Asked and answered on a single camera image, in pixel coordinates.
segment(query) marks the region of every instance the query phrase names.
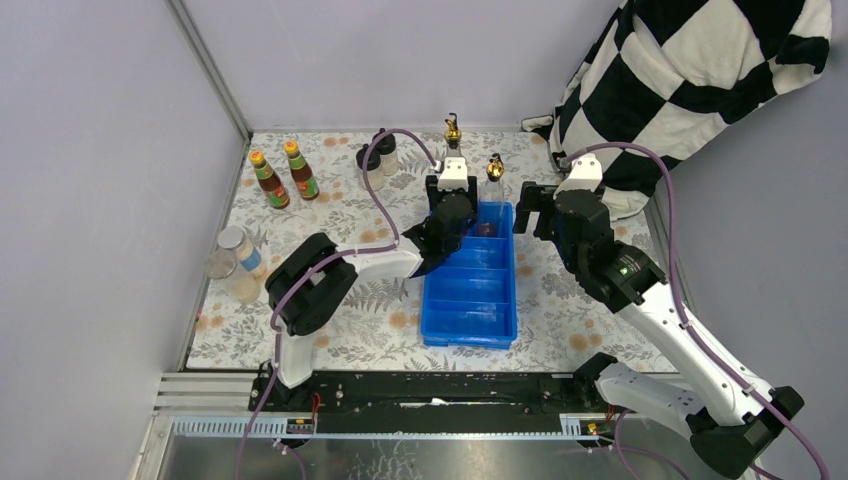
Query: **tabletop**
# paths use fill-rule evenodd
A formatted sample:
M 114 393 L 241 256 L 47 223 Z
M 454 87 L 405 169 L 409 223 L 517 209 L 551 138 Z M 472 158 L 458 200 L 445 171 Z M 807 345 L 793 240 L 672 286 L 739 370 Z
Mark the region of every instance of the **tabletop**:
M 439 133 L 421 139 L 438 159 L 445 141 Z M 255 239 L 273 271 L 300 243 L 325 232 L 337 243 L 368 243 L 391 235 L 354 166 L 366 133 L 257 133 L 251 149 L 260 149 L 277 170 L 292 197 L 284 210 L 271 208 L 247 159 L 228 224 L 243 227 Z M 282 144 L 295 139 L 312 167 L 321 194 L 301 199 L 289 174 Z M 427 215 L 424 176 L 429 163 L 412 140 L 397 136 L 399 171 L 386 178 L 377 196 L 403 231 Z M 545 141 L 523 132 L 463 132 L 462 153 L 469 174 L 485 177 L 492 153 L 506 165 L 502 182 L 515 205 L 521 183 L 560 181 Z M 531 217 L 530 225 L 535 225 Z M 644 214 L 613 222 L 616 238 L 656 260 Z M 571 372 L 596 352 L 606 352 L 642 372 L 671 372 L 674 367 L 635 328 L 591 299 L 567 273 L 550 242 L 515 236 L 518 338 L 509 350 L 427 347 L 419 333 L 422 279 L 384 279 L 356 284 L 315 340 L 316 369 L 465 370 Z M 242 305 L 212 282 L 198 313 L 187 367 L 255 369 L 271 357 L 274 332 L 264 291 Z

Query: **brown bottle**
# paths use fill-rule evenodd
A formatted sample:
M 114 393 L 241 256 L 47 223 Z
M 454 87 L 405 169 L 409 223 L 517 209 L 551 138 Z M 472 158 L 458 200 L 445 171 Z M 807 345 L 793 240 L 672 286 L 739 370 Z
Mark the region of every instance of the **brown bottle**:
M 291 167 L 292 178 L 297 184 L 297 191 L 304 200 L 312 200 L 320 193 L 318 191 L 318 182 L 315 181 L 315 176 L 312 175 L 312 169 L 306 163 L 306 159 L 300 153 L 297 142 L 289 140 L 283 144 L 283 150 L 289 157 L 289 167 Z
M 259 150 L 253 150 L 248 158 L 250 158 L 250 163 L 253 164 L 256 179 L 259 180 L 259 187 L 265 192 L 268 203 L 274 208 L 286 208 L 289 205 L 289 192 L 286 191 L 286 187 L 283 186 L 277 172 L 265 161 L 265 155 L 262 155 Z

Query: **blue label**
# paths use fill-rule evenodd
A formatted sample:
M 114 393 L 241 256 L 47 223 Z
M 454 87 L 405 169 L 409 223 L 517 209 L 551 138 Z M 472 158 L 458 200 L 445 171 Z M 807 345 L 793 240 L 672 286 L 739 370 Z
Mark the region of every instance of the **blue label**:
M 248 272 L 252 272 L 259 266 L 262 262 L 262 257 L 259 255 L 259 250 L 256 247 L 253 247 L 253 252 L 251 252 L 250 256 L 241 261 L 241 264 L 244 266 L 244 269 Z

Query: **bottle label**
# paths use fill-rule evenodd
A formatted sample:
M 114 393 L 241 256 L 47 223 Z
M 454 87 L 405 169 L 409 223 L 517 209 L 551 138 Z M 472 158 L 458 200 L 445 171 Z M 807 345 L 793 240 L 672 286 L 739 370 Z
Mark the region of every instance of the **bottle label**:
M 259 266 L 262 262 L 262 256 L 259 255 L 259 250 L 256 247 L 253 247 L 253 251 L 250 253 L 250 256 L 241 261 L 242 266 L 248 272 L 252 272 Z
M 315 198 L 318 196 L 318 182 L 315 181 L 315 176 L 309 177 L 305 182 L 297 183 L 297 189 L 300 191 L 300 196 L 303 198 Z
M 272 207 L 285 207 L 289 204 L 289 194 L 282 185 L 273 192 L 265 192 L 265 196 L 268 197 Z
M 306 159 L 303 158 L 303 154 L 297 156 L 297 158 L 289 158 L 289 166 L 292 170 L 298 170 L 306 166 Z
M 256 168 L 256 178 L 259 180 L 265 180 L 266 178 L 271 178 L 271 175 L 274 174 L 274 169 L 271 168 L 270 165 L 266 164 L 262 168 Z

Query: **robotic arm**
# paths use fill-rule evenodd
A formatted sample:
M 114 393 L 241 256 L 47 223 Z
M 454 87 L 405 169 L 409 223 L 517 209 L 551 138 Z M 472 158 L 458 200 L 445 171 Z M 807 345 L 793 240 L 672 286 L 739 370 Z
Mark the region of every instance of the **robotic arm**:
M 644 414 L 689 439 L 713 470 L 738 478 L 783 425 L 722 371 L 686 328 L 694 328 L 788 418 L 798 413 L 803 399 L 792 387 L 772 388 L 751 372 L 690 311 L 688 325 L 681 324 L 662 271 L 638 248 L 614 240 L 609 211 L 595 193 L 601 178 L 600 162 L 587 154 L 574 161 L 558 186 L 525 182 L 513 232 L 524 233 L 530 213 L 539 212 L 534 236 L 553 242 L 566 270 L 586 293 L 650 339 L 694 391 L 655 380 L 599 353 L 575 372 L 581 396 L 588 407 L 603 401 Z
M 312 375 L 314 337 L 333 316 L 357 280 L 413 278 L 433 271 L 459 250 L 463 235 L 477 221 L 477 179 L 468 176 L 463 157 L 447 157 L 439 175 L 425 179 L 431 214 L 395 242 L 336 245 L 324 233 L 306 239 L 265 282 L 271 308 L 306 272 L 340 252 L 301 286 L 280 312 L 278 375 L 293 389 Z

